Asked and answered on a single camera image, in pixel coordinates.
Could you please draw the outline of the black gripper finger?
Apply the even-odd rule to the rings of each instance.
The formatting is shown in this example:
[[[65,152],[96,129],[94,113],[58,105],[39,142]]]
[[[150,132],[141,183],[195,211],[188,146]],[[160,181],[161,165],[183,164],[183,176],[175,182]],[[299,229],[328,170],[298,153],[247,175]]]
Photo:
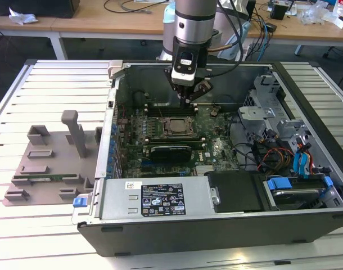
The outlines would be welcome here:
[[[207,94],[214,88],[209,80],[202,80],[193,87],[188,87],[185,95],[185,107],[189,107],[191,102]]]
[[[184,86],[183,85],[178,85],[172,82],[172,67],[166,67],[164,69],[164,74],[171,85],[171,88],[174,92],[177,93],[177,96],[180,101],[180,107],[181,108],[186,108],[186,99],[185,99],[185,92],[184,92]]]

